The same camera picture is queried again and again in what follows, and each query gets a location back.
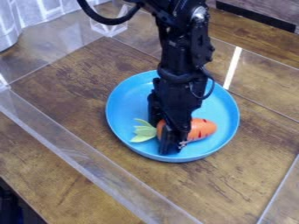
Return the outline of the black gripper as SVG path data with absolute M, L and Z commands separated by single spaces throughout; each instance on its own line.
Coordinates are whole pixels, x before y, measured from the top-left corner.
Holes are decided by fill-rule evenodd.
M 175 73 L 159 67 L 153 78 L 153 89 L 147 97 L 148 122 L 156 126 L 160 138 L 159 154 L 179 153 L 192 129 L 192 112 L 211 94 L 204 94 L 211 74 L 203 67 L 187 73 Z

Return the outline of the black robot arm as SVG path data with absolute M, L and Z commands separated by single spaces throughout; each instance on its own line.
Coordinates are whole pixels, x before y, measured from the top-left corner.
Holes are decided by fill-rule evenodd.
M 192 129 L 192 111 L 211 95 L 213 81 L 204 65 L 215 51 L 208 36 L 205 0 L 125 0 L 155 17 L 163 48 L 153 89 L 147 97 L 148 122 L 165 122 L 159 153 L 180 151 Z

